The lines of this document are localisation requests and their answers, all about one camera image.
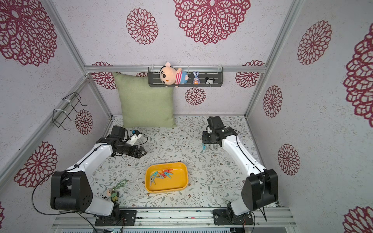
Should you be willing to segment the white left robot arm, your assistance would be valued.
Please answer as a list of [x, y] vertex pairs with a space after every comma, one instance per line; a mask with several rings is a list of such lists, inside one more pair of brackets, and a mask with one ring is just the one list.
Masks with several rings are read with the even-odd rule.
[[89, 184], [93, 172], [111, 156], [128, 155], [137, 159], [147, 154], [143, 146], [130, 145], [118, 136], [100, 138], [78, 162], [51, 177], [51, 208], [77, 211], [97, 216], [110, 216], [115, 205], [96, 197]]

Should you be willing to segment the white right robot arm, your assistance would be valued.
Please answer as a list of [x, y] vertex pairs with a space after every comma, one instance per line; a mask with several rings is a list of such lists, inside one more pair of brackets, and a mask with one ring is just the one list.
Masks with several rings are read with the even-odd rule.
[[233, 215], [240, 216], [278, 201], [277, 173], [265, 168], [248, 152], [238, 132], [230, 127], [212, 130], [207, 126], [202, 140], [205, 144], [216, 144], [223, 148], [245, 176], [241, 197], [227, 207]]

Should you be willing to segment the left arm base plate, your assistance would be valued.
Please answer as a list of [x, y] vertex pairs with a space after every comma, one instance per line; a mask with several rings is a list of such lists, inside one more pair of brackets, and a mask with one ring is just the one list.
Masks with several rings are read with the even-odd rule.
[[98, 216], [94, 226], [134, 226], [137, 217], [136, 210], [114, 211], [110, 216]]

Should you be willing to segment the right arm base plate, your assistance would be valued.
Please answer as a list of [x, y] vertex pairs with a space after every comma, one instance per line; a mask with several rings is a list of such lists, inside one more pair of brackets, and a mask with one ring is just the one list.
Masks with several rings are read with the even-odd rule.
[[235, 215], [230, 209], [214, 209], [213, 212], [214, 224], [223, 225], [254, 225], [254, 218], [251, 213]]

